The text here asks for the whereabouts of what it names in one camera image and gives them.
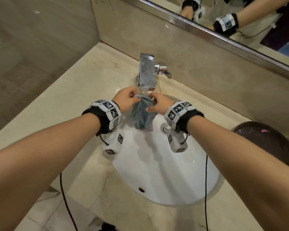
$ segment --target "hand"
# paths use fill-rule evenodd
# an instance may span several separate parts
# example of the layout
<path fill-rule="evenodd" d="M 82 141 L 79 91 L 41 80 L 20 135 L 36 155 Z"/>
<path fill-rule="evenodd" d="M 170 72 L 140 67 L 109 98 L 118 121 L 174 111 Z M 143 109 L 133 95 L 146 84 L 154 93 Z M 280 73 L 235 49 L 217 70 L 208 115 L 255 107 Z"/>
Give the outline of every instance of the hand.
<path fill-rule="evenodd" d="M 146 108 L 147 112 L 157 112 L 159 114 L 164 115 L 170 106 L 173 105 L 174 101 L 170 100 L 168 97 L 161 93 L 152 92 L 149 95 L 150 98 L 155 98 L 157 101 L 157 104 L 154 106 L 151 106 L 149 108 Z"/>
<path fill-rule="evenodd" d="M 189 20 L 192 20 L 193 15 L 194 15 L 194 11 L 193 11 L 193 7 L 191 6 L 186 6 L 183 8 L 183 10 L 180 13 L 181 16 L 188 18 Z"/>
<path fill-rule="evenodd" d="M 119 105 L 120 112 L 124 113 L 131 109 L 133 104 L 141 101 L 134 95 L 138 94 L 137 89 L 134 86 L 126 87 L 118 91 L 112 101 Z"/>

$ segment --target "cable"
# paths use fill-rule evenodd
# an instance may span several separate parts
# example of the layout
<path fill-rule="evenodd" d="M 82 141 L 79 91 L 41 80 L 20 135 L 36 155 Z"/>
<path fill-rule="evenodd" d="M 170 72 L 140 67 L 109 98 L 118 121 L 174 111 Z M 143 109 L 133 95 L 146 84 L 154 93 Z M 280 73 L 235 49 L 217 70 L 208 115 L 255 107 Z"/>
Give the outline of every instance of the cable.
<path fill-rule="evenodd" d="M 109 143 L 106 143 L 106 142 L 102 139 L 101 134 L 100 134 L 100 138 L 101 138 L 101 140 L 104 142 L 104 144 L 106 144 L 107 146 L 109 146 Z"/>
<path fill-rule="evenodd" d="M 208 155 L 206 156 L 206 175 L 207 175 L 207 168 L 208 168 Z M 204 212 L 206 214 L 206 194 L 204 197 Z M 207 217 L 206 217 L 206 231 L 209 231 Z"/>
<path fill-rule="evenodd" d="M 63 191 L 63 186 L 62 186 L 62 173 L 60 173 L 60 187 L 61 187 L 61 192 L 62 192 L 62 196 L 63 196 L 63 199 L 64 199 L 64 203 L 65 203 L 67 212 L 68 212 L 69 215 L 70 215 L 70 218 L 71 218 L 71 220 L 72 220 L 72 222 L 73 222 L 73 225 L 74 225 L 75 230 L 78 231 L 77 226 L 76 226 L 76 223 L 75 223 L 75 221 L 74 221 L 74 219 L 73 219 L 72 213 L 70 212 L 70 209 L 69 209 L 69 207 L 68 207 L 68 205 L 67 205 L 67 201 L 66 201 L 65 194 L 64 194 L 64 191 Z"/>
<path fill-rule="evenodd" d="M 185 143 L 186 142 L 186 140 L 187 140 L 187 137 L 189 136 L 190 134 L 186 134 L 186 138 L 185 138 L 185 140 L 182 142 L 182 143 L 180 143 L 181 145 L 183 144 L 183 143 Z"/>
<path fill-rule="evenodd" d="M 275 20 L 273 21 L 273 23 L 275 23 L 275 22 L 279 19 L 279 17 L 280 17 L 281 15 L 282 15 L 282 14 L 280 14 L 280 15 L 277 17 L 277 19 L 275 19 Z M 245 39 L 250 39 L 250 38 L 253 38 L 253 37 L 255 37 L 255 36 L 258 36 L 260 33 L 264 32 L 266 29 L 263 29 L 261 32 L 259 32 L 258 34 L 254 35 L 254 36 L 251 36 L 251 37 L 246 37 L 246 35 L 245 35 L 244 33 L 242 33 L 241 31 L 237 31 L 237 32 L 241 33 L 241 34 L 244 36 Z"/>

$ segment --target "gray cloth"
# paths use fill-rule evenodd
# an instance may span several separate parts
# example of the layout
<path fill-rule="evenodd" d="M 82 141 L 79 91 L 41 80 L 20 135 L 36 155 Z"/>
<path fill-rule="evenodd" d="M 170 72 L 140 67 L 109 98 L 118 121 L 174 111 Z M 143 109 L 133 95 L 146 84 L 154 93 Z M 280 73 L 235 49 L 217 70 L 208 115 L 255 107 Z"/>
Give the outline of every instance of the gray cloth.
<path fill-rule="evenodd" d="M 135 97 L 140 98 L 141 101 L 133 105 L 133 110 L 131 112 L 131 116 L 129 117 L 130 120 L 136 121 L 136 129 L 146 129 L 146 131 L 153 131 L 153 119 L 157 113 L 149 113 L 145 109 L 150 106 L 154 106 L 154 100 L 139 94 L 135 95 Z"/>

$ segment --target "chrome faucet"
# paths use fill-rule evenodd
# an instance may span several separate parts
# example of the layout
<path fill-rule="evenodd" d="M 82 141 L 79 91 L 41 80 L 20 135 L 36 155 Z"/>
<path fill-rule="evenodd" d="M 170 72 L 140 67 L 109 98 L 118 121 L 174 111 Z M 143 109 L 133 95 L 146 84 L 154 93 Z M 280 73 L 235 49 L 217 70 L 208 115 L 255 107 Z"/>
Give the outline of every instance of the chrome faucet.
<path fill-rule="evenodd" d="M 136 86 L 139 86 L 140 90 L 154 91 L 156 88 L 156 74 L 165 74 L 169 79 L 172 77 L 172 74 L 167 69 L 166 63 L 154 62 L 154 54 L 141 53 Z"/>

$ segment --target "oval sink basin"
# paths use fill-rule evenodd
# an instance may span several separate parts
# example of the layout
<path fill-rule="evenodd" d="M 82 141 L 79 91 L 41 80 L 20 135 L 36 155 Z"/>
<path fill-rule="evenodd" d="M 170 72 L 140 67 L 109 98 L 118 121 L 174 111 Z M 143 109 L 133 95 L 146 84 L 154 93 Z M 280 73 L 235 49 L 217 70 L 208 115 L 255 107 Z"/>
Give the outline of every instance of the oval sink basin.
<path fill-rule="evenodd" d="M 153 131 L 137 130 L 122 116 L 120 128 L 125 138 L 117 155 L 109 155 L 121 179 L 136 193 L 162 205 L 188 205 L 204 202 L 206 153 L 192 136 L 185 152 L 174 153 L 163 131 L 164 116 L 158 114 Z M 208 159 L 207 194 L 220 189 L 223 177 Z"/>

